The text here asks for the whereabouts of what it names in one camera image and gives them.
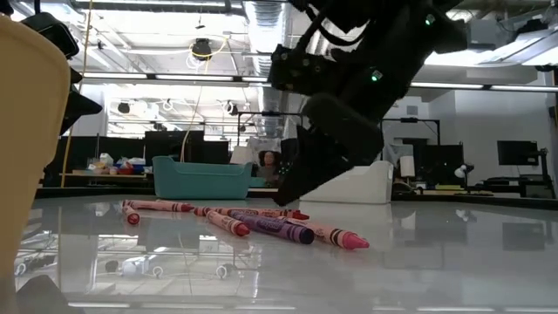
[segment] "desk lamp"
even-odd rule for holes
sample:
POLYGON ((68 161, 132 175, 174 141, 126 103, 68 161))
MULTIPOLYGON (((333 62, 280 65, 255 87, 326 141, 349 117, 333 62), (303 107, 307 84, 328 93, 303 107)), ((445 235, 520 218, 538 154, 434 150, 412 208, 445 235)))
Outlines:
POLYGON ((415 159, 413 156, 401 156, 399 158, 399 165, 401 166, 401 178, 407 178, 407 184, 409 184, 409 178, 415 177, 415 159))
POLYGON ((453 172, 456 177, 460 179, 465 179, 465 190, 467 191, 468 194, 471 194, 471 191, 469 191, 469 185, 467 179, 469 173, 471 173, 473 170, 474 170, 474 165, 463 164, 461 165, 461 167, 455 169, 455 171, 453 172))

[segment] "reflective floor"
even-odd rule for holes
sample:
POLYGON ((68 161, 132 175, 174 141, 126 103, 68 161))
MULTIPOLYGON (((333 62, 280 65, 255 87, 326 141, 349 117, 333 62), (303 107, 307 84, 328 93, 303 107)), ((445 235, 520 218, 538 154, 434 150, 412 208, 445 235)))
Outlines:
POLYGON ((17 288, 28 283, 18 301, 57 306, 40 296, 58 287, 67 313, 558 312, 555 212, 434 202, 292 207, 371 244, 345 251, 254 232, 242 239, 192 214, 142 211, 132 227, 116 210, 125 198, 139 197, 36 201, 14 265, 17 288), (53 283, 31 280, 40 275, 53 283))

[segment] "teal plastic bin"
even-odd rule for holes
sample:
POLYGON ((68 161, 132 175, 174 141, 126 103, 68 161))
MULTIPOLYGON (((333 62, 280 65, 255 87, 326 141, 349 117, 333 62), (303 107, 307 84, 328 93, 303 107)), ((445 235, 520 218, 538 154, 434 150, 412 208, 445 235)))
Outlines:
POLYGON ((265 188, 266 187, 265 178, 252 177, 250 180, 251 188, 265 188))
POLYGON ((242 200, 248 194, 252 164, 211 165, 153 157, 155 194, 171 200, 242 200))

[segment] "ceiling duct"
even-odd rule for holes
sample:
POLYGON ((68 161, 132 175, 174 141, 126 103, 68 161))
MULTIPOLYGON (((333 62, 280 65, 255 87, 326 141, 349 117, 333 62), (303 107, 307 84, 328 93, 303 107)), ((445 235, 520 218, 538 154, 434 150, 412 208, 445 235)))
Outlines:
MULTIPOLYGON (((289 18, 289 7, 286 3, 246 2, 244 7, 248 18, 248 37, 252 52, 273 52, 278 44, 285 44, 289 18)), ((265 77, 269 75, 270 56, 254 58, 253 62, 257 75, 265 77)), ((260 111, 283 111, 281 100, 282 92, 270 87, 259 87, 260 111)), ((281 136, 279 119, 262 119, 262 124, 266 137, 281 136)))
MULTIPOLYGON (((75 8, 89 9, 89 0, 69 0, 75 8)), ((238 1, 181 1, 181 0, 95 0, 94 10, 122 10, 147 12, 179 12, 198 14, 226 14, 244 16, 238 1)))

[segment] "pink crayon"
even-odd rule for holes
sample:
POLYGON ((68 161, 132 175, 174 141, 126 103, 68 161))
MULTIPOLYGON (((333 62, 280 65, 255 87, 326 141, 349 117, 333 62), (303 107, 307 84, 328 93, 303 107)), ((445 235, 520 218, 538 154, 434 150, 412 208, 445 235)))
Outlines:
POLYGON ((318 240, 336 245, 343 249, 368 249, 370 247, 370 244, 365 239, 359 237, 354 232, 337 229, 320 223, 304 222, 294 218, 281 217, 281 219, 298 226, 304 226, 314 231, 318 240))
POLYGON ((136 201, 124 200, 122 206, 130 206, 133 209, 162 210, 171 212, 188 212, 191 205, 175 201, 136 201))

